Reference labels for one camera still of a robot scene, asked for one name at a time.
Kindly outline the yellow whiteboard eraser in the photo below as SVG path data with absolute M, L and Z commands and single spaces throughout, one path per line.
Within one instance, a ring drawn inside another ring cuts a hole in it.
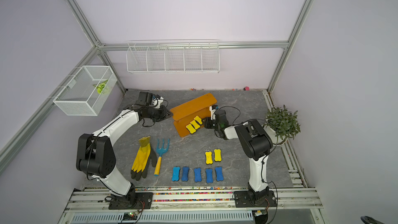
M 221 150 L 215 149 L 214 150 L 214 162 L 221 162 L 221 161 L 222 161 Z
M 206 157 L 206 164 L 213 164 L 213 159 L 212 159 L 212 152 L 211 151 L 207 151 L 205 152 L 205 157 Z
M 196 128 L 192 124 L 188 124 L 186 126 L 186 128 L 188 129 L 190 134 L 194 134 L 197 131 Z
M 196 130 L 198 130 L 198 129 L 201 127 L 201 125 L 200 125 L 196 120 L 191 121 L 190 124 L 191 124 Z
M 199 116 L 196 116 L 194 118 L 194 120 L 199 124 L 199 125 L 203 125 L 202 119 Z

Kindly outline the orange two-tier wooden shelf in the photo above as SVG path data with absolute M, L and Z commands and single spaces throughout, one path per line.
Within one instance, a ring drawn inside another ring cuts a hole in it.
M 172 108 L 171 113 L 173 114 L 174 126 L 178 135 L 181 138 L 191 135 L 186 126 L 190 124 L 196 116 L 199 116 L 202 122 L 204 118 L 210 117 L 209 108 L 216 103 L 216 98 L 211 93 L 208 93 Z

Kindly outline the blue whiteboard eraser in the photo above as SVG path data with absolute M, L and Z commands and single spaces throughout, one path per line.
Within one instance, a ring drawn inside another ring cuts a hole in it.
M 199 183 L 202 181 L 202 170 L 201 168 L 194 168 L 194 181 Z
M 214 182 L 213 170 L 212 169 L 206 169 L 205 173 L 206 173 L 206 183 L 207 184 L 212 184 Z
M 182 176 L 181 176 L 181 181 L 188 181 L 189 180 L 189 167 L 183 167 L 182 168 Z
M 224 181 L 222 167 L 215 167 L 216 181 Z
M 173 167 L 172 181 L 179 181 L 180 167 Z

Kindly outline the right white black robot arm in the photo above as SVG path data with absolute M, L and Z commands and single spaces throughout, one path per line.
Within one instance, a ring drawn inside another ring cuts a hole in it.
M 210 116 L 203 119 L 203 125 L 206 129 L 213 129 L 218 138 L 239 139 L 245 155 L 249 158 L 248 199 L 256 202 L 269 197 L 266 163 L 271 154 L 273 142 L 258 119 L 249 119 L 239 124 L 230 125 L 225 110 L 211 107 Z

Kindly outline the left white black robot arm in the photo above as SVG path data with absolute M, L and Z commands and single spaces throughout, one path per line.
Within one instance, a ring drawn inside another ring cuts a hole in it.
M 86 176 L 100 181 L 116 199 L 134 201 L 135 187 L 116 167 L 114 144 L 133 125 L 142 119 L 153 123 L 173 116 L 165 105 L 130 105 L 106 126 L 91 134 L 83 134 L 78 139 L 76 168 Z

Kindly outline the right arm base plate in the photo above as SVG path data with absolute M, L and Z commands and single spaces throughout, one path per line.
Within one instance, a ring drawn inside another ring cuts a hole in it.
M 232 199 L 234 200 L 235 207 L 237 208 L 269 208 L 277 206 L 277 198 L 274 192 L 267 189 L 260 192 L 254 192 L 252 190 L 235 191 L 232 194 Z

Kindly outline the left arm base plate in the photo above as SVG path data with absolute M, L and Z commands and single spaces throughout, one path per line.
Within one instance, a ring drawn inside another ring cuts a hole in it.
M 109 203 L 109 209 L 150 209 L 152 205 L 153 193 L 133 192 L 127 196 L 110 195 L 105 198 Z

